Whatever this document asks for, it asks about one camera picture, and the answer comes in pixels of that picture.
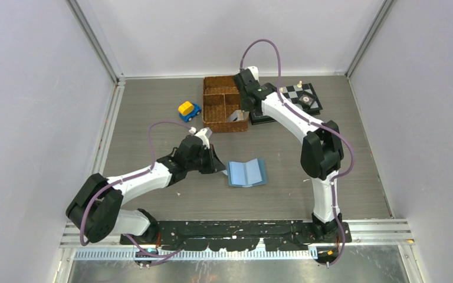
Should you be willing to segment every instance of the open book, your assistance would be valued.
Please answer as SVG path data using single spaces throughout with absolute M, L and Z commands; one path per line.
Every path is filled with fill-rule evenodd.
M 228 162 L 228 183 L 233 187 L 252 187 L 267 183 L 267 172 L 263 159 L 249 162 Z

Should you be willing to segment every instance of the chessboard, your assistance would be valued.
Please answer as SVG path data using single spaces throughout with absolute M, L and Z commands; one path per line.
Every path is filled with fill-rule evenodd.
M 301 87 L 298 85 L 291 85 L 289 87 L 282 88 L 282 95 L 289 99 L 296 107 L 305 111 L 308 115 L 318 115 L 322 110 L 322 104 L 320 104 L 317 93 L 313 89 L 313 86 L 308 84 L 302 84 Z M 260 111 L 250 112 L 251 124 L 262 124 L 275 121 L 270 116 L 264 116 Z

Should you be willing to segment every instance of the metal floor panel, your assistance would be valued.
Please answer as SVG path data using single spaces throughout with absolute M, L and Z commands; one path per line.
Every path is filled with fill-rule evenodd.
M 131 261 L 75 261 L 69 282 L 409 282 L 397 246 L 346 249 L 340 262 L 329 269 L 312 259 L 170 261 L 150 269 L 139 269 Z

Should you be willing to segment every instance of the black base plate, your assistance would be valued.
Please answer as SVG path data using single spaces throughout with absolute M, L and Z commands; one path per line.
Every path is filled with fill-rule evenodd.
M 303 221 L 159 221 L 160 244 L 169 251 L 204 251 L 209 248 L 219 251 L 251 251 L 263 238 L 266 251 L 302 251 L 311 243 L 336 244 L 339 230 L 325 235 L 321 239 L 314 236 L 312 222 Z M 349 231 L 348 223 L 343 222 L 343 229 Z M 149 244 L 135 237 L 139 244 Z M 346 242 L 352 236 L 346 234 Z M 122 245 L 132 245 L 121 236 Z
M 315 92 L 315 89 L 313 88 L 313 85 L 311 84 L 303 84 L 302 88 L 297 88 L 296 85 L 288 86 L 283 88 L 282 94 L 289 99 L 293 104 L 300 104 L 301 108 L 304 112 L 306 112 L 308 115 L 311 116 L 316 116 L 320 114 L 320 110 L 323 109 L 322 104 L 320 103 L 319 97 L 317 96 L 317 93 Z M 313 102 L 313 108 L 312 105 L 306 105 L 306 104 L 301 104 L 299 99 L 301 99 L 301 96 L 303 95 L 309 95 L 312 96 L 315 101 Z M 264 116 L 260 111 L 251 111 L 249 113 L 249 119 L 251 120 L 252 125 L 257 125 L 257 124 L 263 124 L 263 123 L 269 123 L 269 122 L 274 122 L 275 120 L 270 117 L 270 116 Z

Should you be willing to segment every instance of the gray table surface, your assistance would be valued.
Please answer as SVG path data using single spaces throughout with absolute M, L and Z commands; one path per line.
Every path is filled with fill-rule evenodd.
M 389 218 L 374 160 L 345 77 L 284 77 L 282 85 L 312 83 L 324 107 L 318 119 L 334 120 L 356 154 L 354 170 L 338 182 L 338 201 L 344 219 Z M 275 78 L 261 79 L 275 83 Z M 151 163 L 148 127 L 161 120 L 179 121 L 184 101 L 202 103 L 202 79 L 128 80 L 117 117 L 104 176 L 117 176 Z M 200 129 L 202 117 L 192 126 Z M 156 157 L 167 155 L 187 135 L 185 128 L 158 125 L 152 131 Z M 251 188 L 228 186 L 222 173 L 190 172 L 171 187 L 154 190 L 127 203 L 162 220 L 310 219 L 313 191 L 300 166 L 301 144 L 278 123 L 249 125 L 242 133 L 215 133 L 211 137 L 219 158 L 246 162 L 263 158 L 268 184 Z M 350 163 L 345 149 L 342 170 Z

